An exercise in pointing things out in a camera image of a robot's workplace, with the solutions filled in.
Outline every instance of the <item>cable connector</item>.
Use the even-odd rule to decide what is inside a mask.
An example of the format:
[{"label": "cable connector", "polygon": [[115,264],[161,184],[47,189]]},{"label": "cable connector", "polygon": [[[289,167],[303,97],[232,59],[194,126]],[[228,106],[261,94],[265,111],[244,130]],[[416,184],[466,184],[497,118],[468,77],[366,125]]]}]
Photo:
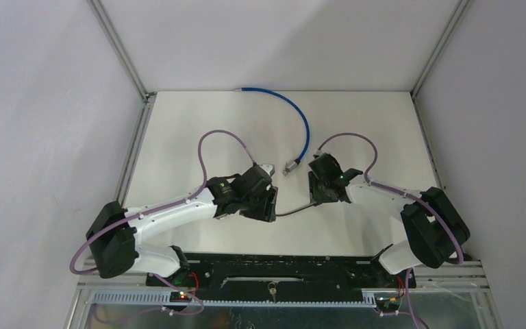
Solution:
[{"label": "cable connector", "polygon": [[283,176],[289,175],[290,172],[294,171],[297,166],[299,166],[300,160],[295,159],[292,162],[285,164],[285,169],[283,169]]}]

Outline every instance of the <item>metal beam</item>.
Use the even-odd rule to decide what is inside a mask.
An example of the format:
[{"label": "metal beam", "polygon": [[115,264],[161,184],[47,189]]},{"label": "metal beam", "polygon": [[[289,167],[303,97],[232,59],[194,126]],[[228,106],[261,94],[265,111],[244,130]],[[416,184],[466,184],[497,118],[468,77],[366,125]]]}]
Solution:
[{"label": "metal beam", "polygon": [[418,79],[414,83],[414,87],[412,88],[412,91],[410,92],[413,99],[416,99],[416,96],[418,96],[418,93],[421,91],[426,79],[428,78],[428,75],[430,74],[432,68],[436,64],[436,61],[440,57],[440,54],[442,54],[442,51],[449,43],[449,39],[451,35],[455,31],[457,24],[459,23],[460,19],[463,17],[463,14],[465,13],[466,9],[471,4],[471,2],[473,2],[473,0],[459,0],[459,3],[457,3],[453,11],[453,14],[451,15],[451,18],[449,18],[449,21],[445,25],[444,30],[442,31],[442,34],[440,35],[440,38],[436,42],[436,45],[434,45],[434,49],[432,53],[430,54],[430,57],[425,67],[423,67],[421,74],[419,75]]},{"label": "metal beam", "polygon": [[147,96],[148,91],[144,87],[144,84],[142,83],[142,80],[140,79],[140,76],[138,75],[138,72],[136,71],[136,68],[134,67],[134,64],[132,63],[130,56],[128,56],[128,53],[126,52],[126,48],[124,47],[124,44],[122,43],[122,40],[120,39],[120,36],[118,35],[118,32],[116,32],[116,28],[112,24],[112,21],[110,20],[110,17],[108,16],[108,13],[105,11],[105,8],[101,0],[87,0],[87,1],[90,4],[92,11],[94,12],[94,15],[96,16],[96,19],[98,20],[101,26],[101,29],[105,33],[105,36],[108,37],[108,41],[110,42],[110,45],[116,52],[116,55],[118,56],[118,60],[124,67],[126,74],[128,74],[128,77],[132,81],[132,84],[134,84],[134,87],[136,87],[136,91],[138,92],[138,95],[143,101],[146,101],[148,98]]}]

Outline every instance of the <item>white wall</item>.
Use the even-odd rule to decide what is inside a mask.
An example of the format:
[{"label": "white wall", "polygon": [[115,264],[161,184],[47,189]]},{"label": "white wall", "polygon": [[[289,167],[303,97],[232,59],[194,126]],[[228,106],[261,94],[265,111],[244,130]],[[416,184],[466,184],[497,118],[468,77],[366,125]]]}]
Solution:
[{"label": "white wall", "polygon": [[0,1],[0,328],[62,327],[139,108],[86,1]]},{"label": "white wall", "polygon": [[474,1],[421,94],[506,328],[526,328],[526,1]]},{"label": "white wall", "polygon": [[104,1],[150,91],[409,91],[458,0]]}]

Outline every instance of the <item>black cable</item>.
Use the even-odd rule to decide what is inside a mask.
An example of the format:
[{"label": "black cable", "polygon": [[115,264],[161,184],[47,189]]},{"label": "black cable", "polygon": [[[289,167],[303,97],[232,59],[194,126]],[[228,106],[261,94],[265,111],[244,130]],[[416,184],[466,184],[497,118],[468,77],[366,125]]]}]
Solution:
[{"label": "black cable", "polygon": [[293,215],[293,214],[295,214],[296,212],[300,212],[300,211],[305,210],[305,209],[307,209],[307,208],[311,208],[311,207],[313,207],[313,206],[315,206],[315,205],[316,205],[316,204],[306,204],[306,205],[304,205],[304,206],[301,206],[301,207],[299,207],[299,208],[297,208],[297,209],[294,209],[294,210],[291,210],[291,211],[285,212],[285,213],[283,213],[283,214],[276,214],[275,216],[277,216],[277,217],[284,217],[284,216],[288,216],[288,215]]}]

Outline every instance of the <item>silver connector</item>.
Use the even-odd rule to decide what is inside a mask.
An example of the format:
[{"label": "silver connector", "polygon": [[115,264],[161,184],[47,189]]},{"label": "silver connector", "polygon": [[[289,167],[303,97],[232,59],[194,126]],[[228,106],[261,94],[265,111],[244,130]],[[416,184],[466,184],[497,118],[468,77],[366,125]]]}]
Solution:
[{"label": "silver connector", "polygon": [[294,171],[295,168],[297,168],[297,166],[299,166],[299,163],[297,163],[295,160],[285,164],[285,169],[283,169],[283,176],[289,175],[289,173]]}]

